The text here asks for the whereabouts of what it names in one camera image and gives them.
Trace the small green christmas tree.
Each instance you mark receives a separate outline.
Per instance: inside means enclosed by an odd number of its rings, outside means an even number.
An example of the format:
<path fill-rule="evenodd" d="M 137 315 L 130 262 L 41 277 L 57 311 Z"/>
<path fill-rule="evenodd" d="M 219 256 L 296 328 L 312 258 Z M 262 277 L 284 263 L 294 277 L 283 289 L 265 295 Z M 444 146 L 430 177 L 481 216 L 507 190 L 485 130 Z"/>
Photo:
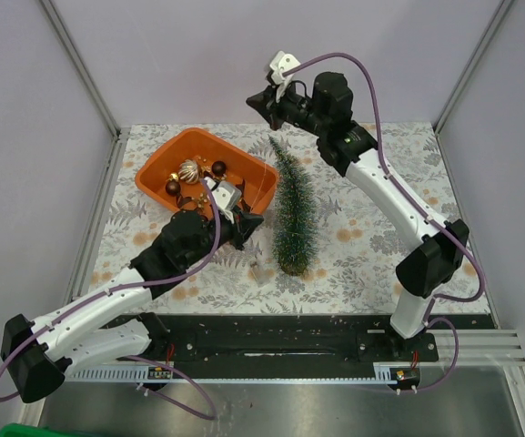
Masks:
<path fill-rule="evenodd" d="M 273 256 L 290 276 L 303 276 L 318 250 L 317 202 L 302 163 L 279 142 L 269 139 L 278 171 L 273 228 Z"/>

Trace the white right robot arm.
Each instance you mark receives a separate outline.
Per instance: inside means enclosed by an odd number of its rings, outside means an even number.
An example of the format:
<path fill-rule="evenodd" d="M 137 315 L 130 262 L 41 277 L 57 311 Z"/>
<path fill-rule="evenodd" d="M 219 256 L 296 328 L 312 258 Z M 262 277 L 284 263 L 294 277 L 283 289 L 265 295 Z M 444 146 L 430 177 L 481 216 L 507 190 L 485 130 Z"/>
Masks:
<path fill-rule="evenodd" d="M 449 221 L 394 176 L 379 157 L 379 143 L 352 118 L 353 93 L 340 73 L 319 74 L 307 97 L 294 83 L 269 85 L 246 103 L 273 130 L 289 123 L 316 136 L 321 158 L 360 188 L 395 227 L 409 254 L 396 267 L 402 286 L 385 338 L 387 354 L 403 361 L 418 347 L 427 325 L 433 292 L 462 264 L 469 237 L 460 219 Z"/>

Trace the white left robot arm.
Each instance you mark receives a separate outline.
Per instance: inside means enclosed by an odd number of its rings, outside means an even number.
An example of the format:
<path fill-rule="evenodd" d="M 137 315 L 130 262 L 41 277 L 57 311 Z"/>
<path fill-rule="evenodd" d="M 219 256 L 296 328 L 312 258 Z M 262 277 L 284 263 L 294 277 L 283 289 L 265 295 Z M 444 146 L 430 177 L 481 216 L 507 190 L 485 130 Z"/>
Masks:
<path fill-rule="evenodd" d="M 32 403 L 86 366 L 128 355 L 161 358 L 168 338 L 155 323 L 136 321 L 124 331 L 106 324 L 199 272 L 219 247 L 242 249 L 263 221 L 239 208 L 217 212 L 212 219 L 196 211 L 178 211 L 151 245 L 104 286 L 34 320 L 23 314 L 9 319 L 3 330 L 0 376 L 9 374 L 13 395 Z"/>

